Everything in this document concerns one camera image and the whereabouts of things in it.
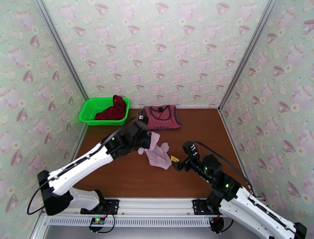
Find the brown floor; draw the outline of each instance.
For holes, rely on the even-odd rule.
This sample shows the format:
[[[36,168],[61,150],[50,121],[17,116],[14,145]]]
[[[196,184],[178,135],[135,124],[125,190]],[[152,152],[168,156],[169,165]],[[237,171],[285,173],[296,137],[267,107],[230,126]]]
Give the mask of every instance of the brown floor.
[[[132,109],[129,117],[138,110]],[[182,123],[179,129],[155,131],[161,135],[159,145],[168,142],[169,155],[184,160],[182,150],[185,141],[201,141],[231,161],[239,170],[240,166],[216,109],[178,109]],[[89,126],[78,156],[95,146],[102,138],[118,127]],[[209,152],[198,147],[201,158]],[[244,181],[225,163],[224,172],[245,185]],[[78,189],[99,189],[106,197],[193,197],[206,198],[211,187],[193,171],[177,172],[173,167],[167,171],[152,167],[146,155],[132,152],[104,165],[79,181]]]

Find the black cable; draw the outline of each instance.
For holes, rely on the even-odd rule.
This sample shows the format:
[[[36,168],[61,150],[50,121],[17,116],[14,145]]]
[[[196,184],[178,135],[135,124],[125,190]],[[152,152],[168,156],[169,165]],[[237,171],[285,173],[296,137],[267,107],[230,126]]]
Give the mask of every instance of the black cable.
[[[219,153],[215,152],[210,147],[208,147],[207,145],[203,144],[200,141],[194,141],[194,143],[197,143],[197,144],[203,146],[204,148],[206,148],[207,150],[209,150],[210,152],[212,152],[216,156],[220,157],[223,161],[225,161],[238,175],[240,175],[241,178],[243,178],[248,183],[248,185],[250,185],[251,191],[253,192],[253,187],[252,187],[252,184],[250,183],[250,181],[246,177],[244,177],[243,174],[232,163],[230,163],[226,158],[222,157]]]
[[[107,209],[107,213],[106,213],[105,218],[104,218],[104,223],[107,221],[107,217],[108,217],[108,213],[109,213],[109,207],[106,206],[106,209]]]
[[[38,193],[38,191],[39,191],[45,184],[47,184],[51,179],[47,180],[47,181],[44,182],[41,186],[39,186],[39,187],[37,188],[37,190],[34,192],[34,194],[32,195],[31,200],[29,201],[29,204],[28,204],[28,206],[27,206],[27,214],[28,214],[28,215],[33,215],[33,214],[35,214],[36,212],[38,212],[38,211],[44,209],[44,206],[43,206],[43,207],[37,209],[36,211],[29,212],[29,209],[30,209],[30,207],[31,207],[31,203],[32,203],[32,201],[34,200],[35,195],[36,195],[36,194]]]
[[[223,232],[225,232],[226,230],[228,230],[228,229],[232,226],[233,222],[234,222],[234,220],[232,220],[231,223],[230,223],[230,225],[227,226],[227,228],[224,229],[224,230],[222,230],[220,233],[223,233]]]
[[[217,217],[214,217],[212,221],[210,221],[210,229],[215,233],[219,234],[220,233],[220,228],[221,230],[223,229],[224,226],[224,219],[223,217],[220,217],[219,219]]]
[[[113,215],[112,212],[111,212],[111,215],[113,217],[113,226],[112,226],[112,228],[109,231],[107,231],[107,232],[96,232],[96,233],[109,233],[109,232],[111,232],[115,228],[115,216]]]
[[[297,236],[298,238],[302,239],[296,232],[292,231],[290,228],[288,228],[288,230],[289,230],[290,232],[292,232],[292,233],[293,233],[295,236]]]

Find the wall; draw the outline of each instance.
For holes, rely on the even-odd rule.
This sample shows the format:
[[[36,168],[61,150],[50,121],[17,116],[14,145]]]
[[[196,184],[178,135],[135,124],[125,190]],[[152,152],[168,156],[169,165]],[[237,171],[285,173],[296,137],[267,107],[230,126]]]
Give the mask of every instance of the wall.
[[[44,2],[88,96],[120,94],[133,107],[217,107],[267,4]]]
[[[285,1],[223,108],[257,193],[314,238],[313,2]]]
[[[0,28],[0,238],[28,238],[37,173],[71,158],[84,99],[31,1],[2,1]]]

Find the red knit cloth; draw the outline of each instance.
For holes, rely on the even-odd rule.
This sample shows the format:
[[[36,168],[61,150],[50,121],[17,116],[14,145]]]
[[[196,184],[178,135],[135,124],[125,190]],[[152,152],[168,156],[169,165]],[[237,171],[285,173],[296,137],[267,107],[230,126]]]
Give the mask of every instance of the red knit cloth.
[[[113,96],[113,106],[95,115],[95,120],[122,120],[126,113],[126,103],[121,96]]]

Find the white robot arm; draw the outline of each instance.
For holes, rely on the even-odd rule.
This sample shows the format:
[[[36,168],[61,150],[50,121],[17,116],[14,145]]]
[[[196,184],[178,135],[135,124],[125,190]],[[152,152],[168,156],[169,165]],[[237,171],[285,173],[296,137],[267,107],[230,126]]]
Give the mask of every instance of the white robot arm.
[[[104,211],[101,192],[78,190],[73,185],[120,156],[140,147],[148,149],[150,138],[147,119],[140,116],[124,134],[119,134],[118,130],[70,164],[50,173],[40,172],[40,187],[36,192],[41,190],[47,214],[55,215],[66,208],[84,208],[87,213],[100,214]],[[263,239],[305,239],[307,229],[304,225],[292,223],[260,203],[240,183],[223,172],[214,155],[205,156],[201,161],[197,147],[189,141],[183,144],[183,150],[189,157],[183,162],[172,157],[172,165],[177,171],[192,169],[212,185],[212,193],[206,200],[210,213],[228,216]]]
[[[196,143],[226,161],[201,142]],[[303,224],[292,223],[258,201],[239,182],[223,172],[222,164],[214,155],[205,156],[201,161],[197,147],[190,141],[183,144],[183,150],[189,157],[183,162],[172,157],[172,165],[177,171],[192,169],[212,185],[212,192],[206,200],[212,214],[228,216],[263,239],[305,238],[307,228]]]
[[[147,122],[147,117],[139,116],[139,120],[134,122],[123,134],[119,133],[123,129],[121,127],[68,165],[50,173],[46,170],[41,171],[37,175],[40,187],[35,194],[41,190],[47,214],[55,215],[66,208],[82,208],[86,213],[92,213],[91,210],[99,212],[99,214],[102,213],[105,199],[99,190],[78,190],[73,188],[73,185],[118,157],[127,155],[140,147],[148,149],[151,132]],[[33,197],[27,209],[28,214],[37,212],[29,212]]]

